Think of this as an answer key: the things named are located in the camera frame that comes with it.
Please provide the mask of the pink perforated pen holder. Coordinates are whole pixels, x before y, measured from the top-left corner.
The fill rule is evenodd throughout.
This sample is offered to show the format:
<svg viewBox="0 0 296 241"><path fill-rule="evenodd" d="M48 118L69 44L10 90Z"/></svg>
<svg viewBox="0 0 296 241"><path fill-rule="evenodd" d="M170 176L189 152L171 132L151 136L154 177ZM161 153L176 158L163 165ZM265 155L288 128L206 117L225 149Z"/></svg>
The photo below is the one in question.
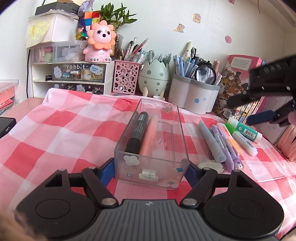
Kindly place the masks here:
<svg viewBox="0 0 296 241"><path fill-rule="evenodd" d="M140 63L115 60L112 91L114 93L134 95L140 66Z"/></svg>

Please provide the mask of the red pink checkered cloth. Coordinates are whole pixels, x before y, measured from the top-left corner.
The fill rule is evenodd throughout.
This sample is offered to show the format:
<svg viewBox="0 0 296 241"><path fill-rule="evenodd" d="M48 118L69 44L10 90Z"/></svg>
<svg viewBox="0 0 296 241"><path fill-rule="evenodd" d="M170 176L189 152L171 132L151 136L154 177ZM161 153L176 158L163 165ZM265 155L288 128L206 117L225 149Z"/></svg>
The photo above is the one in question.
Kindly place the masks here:
<svg viewBox="0 0 296 241"><path fill-rule="evenodd" d="M76 173L111 158L139 100L49 89L43 103L1 138L1 211L13 212L58 169ZM295 162L266 139L256 148L256 156L241 151L243 171L281 204L283 237L295 227Z"/></svg>

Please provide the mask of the white cloud-shaped pen holder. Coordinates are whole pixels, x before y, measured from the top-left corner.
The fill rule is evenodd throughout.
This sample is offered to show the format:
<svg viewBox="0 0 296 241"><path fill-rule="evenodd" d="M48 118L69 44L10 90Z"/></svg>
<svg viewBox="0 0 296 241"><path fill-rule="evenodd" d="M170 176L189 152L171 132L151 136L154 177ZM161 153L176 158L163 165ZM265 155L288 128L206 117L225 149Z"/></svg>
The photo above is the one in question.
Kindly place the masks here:
<svg viewBox="0 0 296 241"><path fill-rule="evenodd" d="M206 114L213 110L220 86L174 74L168 102L195 114Z"/></svg>

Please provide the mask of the black marker pen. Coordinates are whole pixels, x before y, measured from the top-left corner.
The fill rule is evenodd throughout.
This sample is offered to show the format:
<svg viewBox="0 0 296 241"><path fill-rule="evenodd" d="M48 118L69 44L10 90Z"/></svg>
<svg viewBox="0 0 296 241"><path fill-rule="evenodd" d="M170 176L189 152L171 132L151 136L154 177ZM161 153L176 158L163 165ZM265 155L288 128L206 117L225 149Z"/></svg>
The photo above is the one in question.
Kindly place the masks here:
<svg viewBox="0 0 296 241"><path fill-rule="evenodd" d="M127 142L125 152L132 154L139 154L144 132L147 127L149 115L146 111L139 113L137 123L132 131L132 134Z"/></svg>

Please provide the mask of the light blue pen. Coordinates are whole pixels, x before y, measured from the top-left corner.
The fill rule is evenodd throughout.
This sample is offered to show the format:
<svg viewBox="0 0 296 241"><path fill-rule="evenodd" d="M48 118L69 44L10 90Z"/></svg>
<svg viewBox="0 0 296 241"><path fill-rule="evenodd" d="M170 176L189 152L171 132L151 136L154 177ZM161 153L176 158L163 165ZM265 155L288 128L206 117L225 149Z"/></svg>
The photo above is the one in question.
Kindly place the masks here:
<svg viewBox="0 0 296 241"><path fill-rule="evenodd" d="M198 127L200 132L202 133L211 153L217 163L223 163L226 161L226 156L223 153L222 149L220 148L219 144L217 143L214 136L211 134L210 130L201 120L198 123Z"/></svg>

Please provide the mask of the orange highlighter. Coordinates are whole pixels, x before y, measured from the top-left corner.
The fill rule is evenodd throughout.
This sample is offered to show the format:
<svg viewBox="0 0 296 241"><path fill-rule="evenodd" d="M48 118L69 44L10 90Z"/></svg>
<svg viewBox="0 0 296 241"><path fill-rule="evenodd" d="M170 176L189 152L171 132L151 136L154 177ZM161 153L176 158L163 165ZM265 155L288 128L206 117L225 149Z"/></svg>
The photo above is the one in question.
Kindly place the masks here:
<svg viewBox="0 0 296 241"><path fill-rule="evenodd" d="M229 132L229 130L227 129L226 125L224 123L217 123L217 127L222 130L222 132L225 134L225 136L227 137L229 143L232 145L232 147L234 147L236 149L236 152L238 154L238 156L241 154L241 149L239 144L234 140L234 138L232 137L231 133Z"/></svg>

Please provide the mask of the green white glue stick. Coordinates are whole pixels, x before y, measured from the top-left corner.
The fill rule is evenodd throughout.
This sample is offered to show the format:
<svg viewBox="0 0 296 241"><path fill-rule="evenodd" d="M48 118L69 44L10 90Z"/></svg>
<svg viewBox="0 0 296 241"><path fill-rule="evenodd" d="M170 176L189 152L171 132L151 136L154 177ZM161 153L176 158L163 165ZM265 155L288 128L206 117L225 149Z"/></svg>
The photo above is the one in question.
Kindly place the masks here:
<svg viewBox="0 0 296 241"><path fill-rule="evenodd" d="M255 143L259 143L262 139L262 134L256 131L255 129L243 124L242 122L236 120L234 117L229 118L227 121L232 125L238 132L240 132L244 137L250 139Z"/></svg>

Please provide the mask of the black box on top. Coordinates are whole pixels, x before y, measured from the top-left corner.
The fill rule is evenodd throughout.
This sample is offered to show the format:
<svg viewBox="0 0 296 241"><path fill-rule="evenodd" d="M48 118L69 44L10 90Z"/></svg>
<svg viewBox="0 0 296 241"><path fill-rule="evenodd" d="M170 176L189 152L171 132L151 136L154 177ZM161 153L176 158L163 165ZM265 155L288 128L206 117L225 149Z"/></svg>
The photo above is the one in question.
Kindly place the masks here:
<svg viewBox="0 0 296 241"><path fill-rule="evenodd" d="M75 3L54 2L37 7L35 15L46 13L50 10L61 10L70 14L78 14L80 6Z"/></svg>

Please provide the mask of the green bamboo plant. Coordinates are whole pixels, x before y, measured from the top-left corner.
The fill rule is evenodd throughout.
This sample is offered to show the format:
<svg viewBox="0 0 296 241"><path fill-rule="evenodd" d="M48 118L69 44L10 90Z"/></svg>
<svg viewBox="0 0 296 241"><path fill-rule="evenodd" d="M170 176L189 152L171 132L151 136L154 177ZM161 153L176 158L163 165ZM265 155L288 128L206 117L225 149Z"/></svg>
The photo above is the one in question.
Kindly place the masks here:
<svg viewBox="0 0 296 241"><path fill-rule="evenodd" d="M127 7L121 4L120 8L115 9L112 3L102 5L100 9L100 19L107 21L109 25L113 25L113 30L116 32L119 27L125 24L132 24L137 21L133 18L136 14L131 14Z"/></svg>

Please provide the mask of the boxed comic book set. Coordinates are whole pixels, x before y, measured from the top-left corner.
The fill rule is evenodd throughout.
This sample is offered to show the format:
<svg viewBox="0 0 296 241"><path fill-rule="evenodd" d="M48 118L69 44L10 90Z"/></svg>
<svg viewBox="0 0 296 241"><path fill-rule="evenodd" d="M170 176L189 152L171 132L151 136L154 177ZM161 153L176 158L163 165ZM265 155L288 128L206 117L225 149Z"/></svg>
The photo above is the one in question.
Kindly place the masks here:
<svg viewBox="0 0 296 241"><path fill-rule="evenodd" d="M237 94L246 93L249 86L249 70L262 65L262 59L248 55L230 55L222 70L220 90L213 107L217 116L227 121L231 117L241 117L245 106L229 108L227 100Z"/></svg>

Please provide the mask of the pink lion toy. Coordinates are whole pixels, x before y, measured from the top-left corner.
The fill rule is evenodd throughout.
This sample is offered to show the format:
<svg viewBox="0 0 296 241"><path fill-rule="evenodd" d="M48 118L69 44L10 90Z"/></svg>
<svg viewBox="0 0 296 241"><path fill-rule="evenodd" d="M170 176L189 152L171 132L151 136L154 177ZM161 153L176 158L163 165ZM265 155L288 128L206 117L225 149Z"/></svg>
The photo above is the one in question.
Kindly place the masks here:
<svg viewBox="0 0 296 241"><path fill-rule="evenodd" d="M85 61L89 63L111 62L112 47L115 45L114 26L106 20L93 23L87 31L88 46L83 50Z"/></svg>

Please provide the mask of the clear plastic organizer box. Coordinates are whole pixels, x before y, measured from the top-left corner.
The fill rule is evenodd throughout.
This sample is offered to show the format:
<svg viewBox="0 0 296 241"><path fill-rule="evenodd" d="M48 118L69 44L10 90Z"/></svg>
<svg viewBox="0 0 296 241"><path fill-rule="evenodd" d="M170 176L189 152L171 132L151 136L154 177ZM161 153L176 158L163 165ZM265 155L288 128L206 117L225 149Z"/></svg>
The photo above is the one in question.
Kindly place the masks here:
<svg viewBox="0 0 296 241"><path fill-rule="evenodd" d="M142 98L114 155L116 179L176 189L190 164L179 108Z"/></svg>

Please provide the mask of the white storage box on top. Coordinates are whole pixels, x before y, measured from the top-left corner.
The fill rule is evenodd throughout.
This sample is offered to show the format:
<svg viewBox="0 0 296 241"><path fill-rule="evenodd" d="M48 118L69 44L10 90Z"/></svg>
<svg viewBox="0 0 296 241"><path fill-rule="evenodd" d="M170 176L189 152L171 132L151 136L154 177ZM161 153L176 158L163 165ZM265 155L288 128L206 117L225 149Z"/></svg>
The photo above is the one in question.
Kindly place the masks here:
<svg viewBox="0 0 296 241"><path fill-rule="evenodd" d="M76 38L78 17L53 13L29 18L26 47L72 41Z"/></svg>

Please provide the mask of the white drawer organizer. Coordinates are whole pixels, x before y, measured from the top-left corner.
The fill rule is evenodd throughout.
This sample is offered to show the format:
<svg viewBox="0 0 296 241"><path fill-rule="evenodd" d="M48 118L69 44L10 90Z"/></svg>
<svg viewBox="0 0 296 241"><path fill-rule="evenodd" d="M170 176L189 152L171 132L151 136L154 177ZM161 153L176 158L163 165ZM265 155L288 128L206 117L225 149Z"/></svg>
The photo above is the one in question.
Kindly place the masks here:
<svg viewBox="0 0 296 241"><path fill-rule="evenodd" d="M86 47L87 41L42 43L30 47L27 63L29 96L45 97L52 87L110 94L114 62L86 62L83 54Z"/></svg>

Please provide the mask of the magnifying glass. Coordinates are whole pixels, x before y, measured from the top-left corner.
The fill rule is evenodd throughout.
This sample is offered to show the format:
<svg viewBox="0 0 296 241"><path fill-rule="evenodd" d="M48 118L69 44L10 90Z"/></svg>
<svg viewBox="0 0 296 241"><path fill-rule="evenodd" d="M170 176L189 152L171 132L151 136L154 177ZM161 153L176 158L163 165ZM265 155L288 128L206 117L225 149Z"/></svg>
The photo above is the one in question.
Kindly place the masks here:
<svg viewBox="0 0 296 241"><path fill-rule="evenodd" d="M199 66L194 73L195 80L202 83L210 84L210 85L213 85L215 83L216 78L217 78L216 71L214 70L213 67L209 65Z"/></svg>

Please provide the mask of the pink highlighter pen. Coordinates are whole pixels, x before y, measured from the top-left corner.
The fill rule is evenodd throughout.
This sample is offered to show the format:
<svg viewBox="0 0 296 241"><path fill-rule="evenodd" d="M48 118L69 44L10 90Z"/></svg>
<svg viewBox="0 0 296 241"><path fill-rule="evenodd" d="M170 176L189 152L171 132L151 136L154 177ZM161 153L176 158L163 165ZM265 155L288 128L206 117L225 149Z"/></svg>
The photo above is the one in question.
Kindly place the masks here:
<svg viewBox="0 0 296 241"><path fill-rule="evenodd" d="M142 146L140 148L139 154L142 156L152 155L152 151L154 149L154 144L157 136L158 121L159 116L156 113L153 114L147 125L147 129L145 130Z"/></svg>

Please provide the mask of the black device at left edge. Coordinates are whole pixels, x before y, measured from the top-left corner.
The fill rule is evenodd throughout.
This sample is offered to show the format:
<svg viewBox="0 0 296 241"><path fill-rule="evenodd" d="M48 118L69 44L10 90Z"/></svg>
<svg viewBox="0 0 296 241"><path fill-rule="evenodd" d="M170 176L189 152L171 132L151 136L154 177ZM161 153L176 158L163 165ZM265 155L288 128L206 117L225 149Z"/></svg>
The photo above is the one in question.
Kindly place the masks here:
<svg viewBox="0 0 296 241"><path fill-rule="evenodd" d="M0 138L4 137L16 125L15 118L0 117Z"/></svg>

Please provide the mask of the green highlighter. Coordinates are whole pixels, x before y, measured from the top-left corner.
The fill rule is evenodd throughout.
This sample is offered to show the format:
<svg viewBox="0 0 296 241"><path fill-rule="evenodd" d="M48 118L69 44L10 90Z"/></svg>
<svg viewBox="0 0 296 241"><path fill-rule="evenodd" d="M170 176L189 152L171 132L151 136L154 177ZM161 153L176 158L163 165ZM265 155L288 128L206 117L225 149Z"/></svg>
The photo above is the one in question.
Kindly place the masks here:
<svg viewBox="0 0 296 241"><path fill-rule="evenodd" d="M257 149L253 146L250 141L248 141L240 132L238 132L231 124L225 124L227 130L229 130L230 134L238 142L243 149L245 149L250 156L256 156L258 154Z"/></svg>

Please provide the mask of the pink tray at left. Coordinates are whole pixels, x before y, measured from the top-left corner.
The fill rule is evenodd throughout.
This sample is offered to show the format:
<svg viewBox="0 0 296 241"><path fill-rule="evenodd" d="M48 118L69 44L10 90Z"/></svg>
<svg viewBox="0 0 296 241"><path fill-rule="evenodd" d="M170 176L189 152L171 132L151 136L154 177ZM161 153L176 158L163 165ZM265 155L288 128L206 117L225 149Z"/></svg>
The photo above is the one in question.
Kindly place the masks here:
<svg viewBox="0 0 296 241"><path fill-rule="evenodd" d="M0 104L1 111L11 107L15 101L15 87L19 84L18 79L6 79L0 81Z"/></svg>

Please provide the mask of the green egg-shaped pen holder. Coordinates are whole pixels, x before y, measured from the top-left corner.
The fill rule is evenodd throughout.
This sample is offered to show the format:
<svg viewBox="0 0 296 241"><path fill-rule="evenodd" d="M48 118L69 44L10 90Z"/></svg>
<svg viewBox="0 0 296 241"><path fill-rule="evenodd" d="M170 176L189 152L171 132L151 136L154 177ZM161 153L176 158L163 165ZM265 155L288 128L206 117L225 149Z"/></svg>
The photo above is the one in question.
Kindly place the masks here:
<svg viewBox="0 0 296 241"><path fill-rule="evenodd" d="M170 82L170 67L163 62L145 60L140 70L138 85L143 96L153 97L164 94Z"/></svg>

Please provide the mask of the lilac cartoon pen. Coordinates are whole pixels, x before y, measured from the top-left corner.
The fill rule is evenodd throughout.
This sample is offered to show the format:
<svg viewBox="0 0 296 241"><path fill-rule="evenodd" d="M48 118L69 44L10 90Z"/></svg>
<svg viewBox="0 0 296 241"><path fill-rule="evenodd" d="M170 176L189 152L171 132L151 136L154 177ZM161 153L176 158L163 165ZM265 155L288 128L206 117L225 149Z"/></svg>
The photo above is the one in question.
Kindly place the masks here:
<svg viewBox="0 0 296 241"><path fill-rule="evenodd" d="M241 159L238 156L238 152L236 151L236 149L229 143L229 140L227 139L225 133L222 131L222 129L220 127L218 127L218 130L220 132L220 134L222 135L222 138L226 144L226 147L230 153L230 156L232 158L232 162L234 164L234 168L235 170L243 170L243 164L241 162Z"/></svg>

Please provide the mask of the white eraser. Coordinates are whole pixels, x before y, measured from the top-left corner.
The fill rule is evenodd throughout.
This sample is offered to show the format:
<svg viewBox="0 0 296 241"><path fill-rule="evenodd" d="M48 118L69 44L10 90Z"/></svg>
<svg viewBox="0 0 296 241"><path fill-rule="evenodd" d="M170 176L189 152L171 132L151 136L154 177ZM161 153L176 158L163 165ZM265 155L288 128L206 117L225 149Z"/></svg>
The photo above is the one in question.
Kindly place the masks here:
<svg viewBox="0 0 296 241"><path fill-rule="evenodd" d="M217 162L213 162L212 160L199 163L197 166L200 169L211 168L211 169L217 171L218 174L222 174L224 171L224 167L222 166L222 164L217 163Z"/></svg>

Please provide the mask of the colourful rubik cube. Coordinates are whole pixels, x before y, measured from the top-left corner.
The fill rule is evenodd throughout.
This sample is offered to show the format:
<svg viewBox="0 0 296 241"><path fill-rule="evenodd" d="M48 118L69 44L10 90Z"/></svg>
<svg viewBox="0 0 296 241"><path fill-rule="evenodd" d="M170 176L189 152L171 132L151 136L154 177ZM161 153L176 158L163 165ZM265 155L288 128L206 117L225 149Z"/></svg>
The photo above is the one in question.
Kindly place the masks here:
<svg viewBox="0 0 296 241"><path fill-rule="evenodd" d="M85 30L91 29L93 23L100 22L100 12L99 11L86 11L83 15Z"/></svg>

